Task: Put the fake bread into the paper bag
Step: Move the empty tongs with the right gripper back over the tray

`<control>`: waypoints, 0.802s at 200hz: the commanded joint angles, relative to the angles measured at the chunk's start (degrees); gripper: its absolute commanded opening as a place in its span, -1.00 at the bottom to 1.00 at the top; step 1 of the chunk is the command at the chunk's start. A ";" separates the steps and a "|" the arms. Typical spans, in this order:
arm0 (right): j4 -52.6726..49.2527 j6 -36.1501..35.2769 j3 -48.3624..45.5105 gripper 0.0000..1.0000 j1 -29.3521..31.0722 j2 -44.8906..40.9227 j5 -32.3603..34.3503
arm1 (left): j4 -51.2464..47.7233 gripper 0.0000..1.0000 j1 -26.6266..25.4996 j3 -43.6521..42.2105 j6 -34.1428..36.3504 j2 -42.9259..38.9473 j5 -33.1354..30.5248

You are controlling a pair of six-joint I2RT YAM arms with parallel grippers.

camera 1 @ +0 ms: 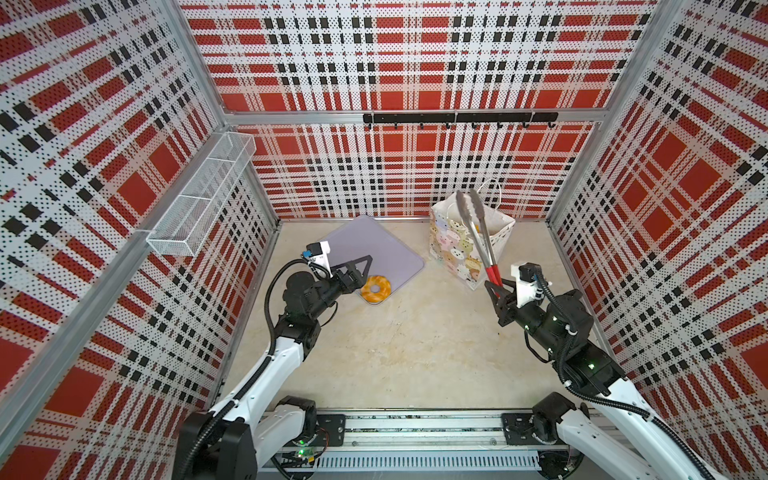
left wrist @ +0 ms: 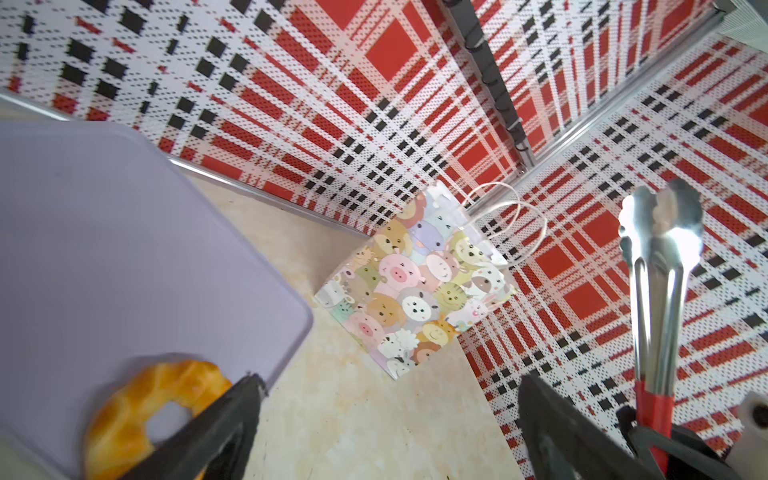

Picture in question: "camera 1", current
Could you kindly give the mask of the red handled metal tongs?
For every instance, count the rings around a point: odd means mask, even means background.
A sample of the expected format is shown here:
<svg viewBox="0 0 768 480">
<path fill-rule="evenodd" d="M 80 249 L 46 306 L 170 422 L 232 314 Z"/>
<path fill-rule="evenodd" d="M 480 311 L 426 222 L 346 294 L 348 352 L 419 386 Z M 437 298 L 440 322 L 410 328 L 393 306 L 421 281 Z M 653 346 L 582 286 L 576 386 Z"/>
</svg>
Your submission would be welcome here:
<svg viewBox="0 0 768 480">
<path fill-rule="evenodd" d="M 498 273 L 498 267 L 495 265 L 495 261 L 491 259 L 493 249 L 490 246 L 490 237 L 487 235 L 485 230 L 477 230 L 477 226 L 473 222 L 472 215 L 470 213 L 467 197 L 461 191 L 456 193 L 456 205 L 461 221 L 469 231 L 475 244 L 478 255 L 485 268 L 488 280 L 497 286 L 501 286 L 502 281 L 500 274 Z"/>
</svg>

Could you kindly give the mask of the ring doughnut bread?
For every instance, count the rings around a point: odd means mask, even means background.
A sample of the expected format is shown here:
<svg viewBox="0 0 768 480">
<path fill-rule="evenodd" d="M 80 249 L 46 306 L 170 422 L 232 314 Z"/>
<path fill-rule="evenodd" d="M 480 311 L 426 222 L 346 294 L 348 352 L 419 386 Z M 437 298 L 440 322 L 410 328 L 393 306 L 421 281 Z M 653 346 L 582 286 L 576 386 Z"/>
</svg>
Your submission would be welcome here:
<svg viewBox="0 0 768 480">
<path fill-rule="evenodd" d="M 392 286 L 382 275 L 369 276 L 360 290 L 361 297 L 369 304 L 379 304 L 390 297 Z"/>
</svg>

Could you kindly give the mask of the grey lilac tray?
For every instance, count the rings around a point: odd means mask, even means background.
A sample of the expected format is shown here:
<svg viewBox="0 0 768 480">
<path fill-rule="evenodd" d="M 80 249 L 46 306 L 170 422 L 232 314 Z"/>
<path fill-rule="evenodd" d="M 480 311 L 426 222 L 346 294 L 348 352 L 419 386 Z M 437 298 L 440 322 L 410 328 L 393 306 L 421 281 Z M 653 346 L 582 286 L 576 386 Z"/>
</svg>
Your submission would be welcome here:
<svg viewBox="0 0 768 480">
<path fill-rule="evenodd" d="M 392 286 L 390 297 L 425 265 L 421 256 L 369 216 L 357 217 L 328 234 L 323 241 L 329 242 L 332 266 L 371 255 L 369 276 L 385 276 Z"/>
</svg>

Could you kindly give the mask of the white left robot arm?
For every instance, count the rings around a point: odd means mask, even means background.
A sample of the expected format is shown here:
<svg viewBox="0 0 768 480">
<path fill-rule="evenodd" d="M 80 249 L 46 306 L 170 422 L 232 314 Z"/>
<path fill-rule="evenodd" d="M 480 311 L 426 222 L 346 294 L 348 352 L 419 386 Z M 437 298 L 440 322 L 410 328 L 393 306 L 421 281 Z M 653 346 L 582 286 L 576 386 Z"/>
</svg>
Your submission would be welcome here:
<svg viewBox="0 0 768 480">
<path fill-rule="evenodd" d="M 191 414 L 179 431 L 175 479 L 253 479 L 290 442 L 308 442 L 317 430 L 314 401 L 287 396 L 267 410 L 285 381 L 306 360 L 322 330 L 320 317 L 341 296 L 366 283 L 369 255 L 332 267 L 302 256 L 279 270 L 301 269 L 288 277 L 278 317 L 264 312 L 266 352 L 222 400 Z"/>
</svg>

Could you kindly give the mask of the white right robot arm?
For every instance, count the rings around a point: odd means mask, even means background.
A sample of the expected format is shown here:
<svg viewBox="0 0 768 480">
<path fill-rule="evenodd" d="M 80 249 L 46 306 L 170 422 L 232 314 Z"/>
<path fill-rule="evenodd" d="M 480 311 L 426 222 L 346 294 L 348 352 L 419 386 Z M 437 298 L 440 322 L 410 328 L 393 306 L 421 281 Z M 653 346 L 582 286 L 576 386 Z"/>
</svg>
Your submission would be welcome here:
<svg viewBox="0 0 768 480">
<path fill-rule="evenodd" d="M 486 282 L 485 289 L 501 326 L 516 324 L 527 343 L 545 350 L 549 364 L 570 396 L 549 394 L 534 405 L 528 433 L 541 444 L 563 443 L 590 458 L 615 478 L 719 479 L 721 473 L 698 453 L 645 401 L 625 371 L 589 332 L 594 319 L 582 294 L 543 290 L 541 298 L 524 299 L 523 281 Z M 572 402 L 592 404 L 630 442 L 625 447 L 605 434 Z"/>
</svg>

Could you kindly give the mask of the cartoon animal paper bag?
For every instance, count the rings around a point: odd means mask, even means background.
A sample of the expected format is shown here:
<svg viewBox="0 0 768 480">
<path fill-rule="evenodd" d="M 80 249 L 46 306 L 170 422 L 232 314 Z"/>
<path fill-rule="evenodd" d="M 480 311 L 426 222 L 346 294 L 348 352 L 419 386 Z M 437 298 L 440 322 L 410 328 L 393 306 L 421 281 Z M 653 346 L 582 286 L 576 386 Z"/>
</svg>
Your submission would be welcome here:
<svg viewBox="0 0 768 480">
<path fill-rule="evenodd" d="M 471 290 L 488 280 L 469 231 L 461 221 L 456 193 L 433 204 L 429 211 L 430 255 Z M 516 220 L 500 210 L 502 186 L 497 179 L 488 180 L 476 189 L 461 191 L 467 197 L 477 230 L 485 230 L 493 249 L 491 259 L 498 263 Z"/>
</svg>

